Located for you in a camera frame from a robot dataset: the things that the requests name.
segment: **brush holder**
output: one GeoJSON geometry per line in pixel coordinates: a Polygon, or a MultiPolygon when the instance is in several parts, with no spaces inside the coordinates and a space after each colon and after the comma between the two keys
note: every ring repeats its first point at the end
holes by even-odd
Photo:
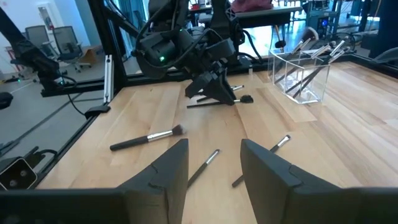
{"type": "Polygon", "coordinates": [[[322,59],[311,58],[305,52],[291,57],[280,49],[272,49],[269,56],[270,78],[285,96],[298,104],[322,102],[330,65],[322,65],[322,59]]]}

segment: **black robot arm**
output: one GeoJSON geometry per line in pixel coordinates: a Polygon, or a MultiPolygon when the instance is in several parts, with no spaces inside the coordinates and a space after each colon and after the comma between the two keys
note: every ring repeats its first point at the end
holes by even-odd
{"type": "Polygon", "coordinates": [[[181,70],[192,83],[185,94],[198,94],[233,105],[236,97],[226,79],[226,58],[235,54],[231,39],[213,29],[185,29],[188,0],[150,0],[150,19],[140,30],[134,56],[143,72],[160,79],[167,70],[181,70]]]}
{"type": "Polygon", "coordinates": [[[2,8],[0,8],[0,21],[0,32],[10,42],[16,59],[37,71],[37,76],[46,90],[60,88],[63,79],[58,71],[58,62],[47,58],[40,49],[28,41],[2,8]]]}

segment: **office chair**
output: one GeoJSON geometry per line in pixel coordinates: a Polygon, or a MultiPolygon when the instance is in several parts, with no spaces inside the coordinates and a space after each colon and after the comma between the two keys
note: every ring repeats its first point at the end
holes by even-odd
{"type": "Polygon", "coordinates": [[[90,63],[79,62],[79,59],[83,56],[83,51],[81,50],[81,44],[77,42],[72,26],[54,28],[53,34],[60,52],[59,60],[73,65],[79,73],[83,66],[91,68],[90,63]]]}
{"type": "Polygon", "coordinates": [[[57,60],[59,58],[59,54],[52,47],[52,41],[49,40],[49,35],[47,33],[47,28],[42,26],[32,26],[26,27],[25,38],[32,42],[36,47],[44,52],[44,54],[53,60],[57,60]]]}

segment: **wooden tabletop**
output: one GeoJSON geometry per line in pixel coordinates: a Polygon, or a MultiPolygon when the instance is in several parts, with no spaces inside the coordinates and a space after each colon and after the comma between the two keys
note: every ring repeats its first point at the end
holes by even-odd
{"type": "Polygon", "coordinates": [[[183,223],[255,223],[241,175],[240,143],[249,138],[340,187],[398,186],[398,82],[359,65],[332,66],[324,102],[297,105],[267,72],[228,77],[253,104],[186,109],[190,81],[124,88],[39,185],[40,189],[116,187],[180,138],[189,139],[189,176],[221,153],[187,192],[183,223]],[[109,146],[181,124],[188,133],[118,152],[109,146]]]}

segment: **metal bracket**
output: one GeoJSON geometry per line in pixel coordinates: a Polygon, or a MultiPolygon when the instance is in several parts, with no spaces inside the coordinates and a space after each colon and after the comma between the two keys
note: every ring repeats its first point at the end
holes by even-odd
{"type": "Polygon", "coordinates": [[[112,55],[107,55],[105,56],[104,103],[109,103],[113,99],[113,72],[112,55]]]}

